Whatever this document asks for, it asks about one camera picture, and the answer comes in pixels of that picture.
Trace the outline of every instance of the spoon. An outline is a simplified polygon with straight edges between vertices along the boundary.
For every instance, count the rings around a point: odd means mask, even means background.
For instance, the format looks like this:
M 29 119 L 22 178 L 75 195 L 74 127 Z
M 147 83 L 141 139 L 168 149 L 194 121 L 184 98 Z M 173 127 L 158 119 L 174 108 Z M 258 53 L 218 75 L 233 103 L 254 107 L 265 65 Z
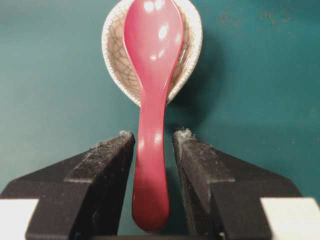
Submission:
M 138 78 L 141 100 L 132 217 L 147 232 L 162 228 L 169 216 L 164 117 L 183 34 L 173 0 L 135 0 L 124 22 L 124 46 Z

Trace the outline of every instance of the teal surface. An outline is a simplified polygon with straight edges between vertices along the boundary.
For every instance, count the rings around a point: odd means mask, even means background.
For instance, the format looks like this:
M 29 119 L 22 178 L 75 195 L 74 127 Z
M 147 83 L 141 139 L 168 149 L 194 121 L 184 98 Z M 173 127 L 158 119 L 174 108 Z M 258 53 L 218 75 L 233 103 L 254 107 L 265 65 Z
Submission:
M 139 108 L 101 53 L 117 0 L 1 0 L 0 190 L 8 181 L 138 131 Z M 291 178 L 320 201 L 320 1 L 193 0 L 203 21 L 198 65 L 165 120 L 171 216 L 187 232 L 171 143 L 176 128 Z M 119 234 L 131 218 L 131 168 Z

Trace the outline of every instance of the white block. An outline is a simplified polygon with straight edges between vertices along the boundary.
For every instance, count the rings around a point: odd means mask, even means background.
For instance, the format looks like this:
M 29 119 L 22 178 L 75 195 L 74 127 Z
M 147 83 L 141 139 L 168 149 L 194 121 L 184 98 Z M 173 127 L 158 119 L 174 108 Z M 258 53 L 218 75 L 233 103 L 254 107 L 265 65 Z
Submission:
M 25 240 L 38 199 L 0 199 L 0 239 Z
M 313 198 L 260 199 L 272 240 L 320 240 L 320 210 Z

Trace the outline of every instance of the spoon rest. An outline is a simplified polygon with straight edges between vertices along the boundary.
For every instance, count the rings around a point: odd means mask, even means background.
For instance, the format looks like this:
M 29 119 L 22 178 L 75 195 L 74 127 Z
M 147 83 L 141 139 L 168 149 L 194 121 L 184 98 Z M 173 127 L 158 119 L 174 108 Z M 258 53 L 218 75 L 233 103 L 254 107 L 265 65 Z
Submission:
M 123 43 L 124 23 L 133 1 L 122 0 L 111 10 L 103 25 L 101 44 L 104 62 L 111 78 L 122 92 L 140 107 L 138 79 Z M 175 98 L 195 69 L 203 41 L 201 18 L 195 6 L 189 0 L 174 0 L 174 2 L 184 24 L 184 39 L 168 87 L 166 104 Z

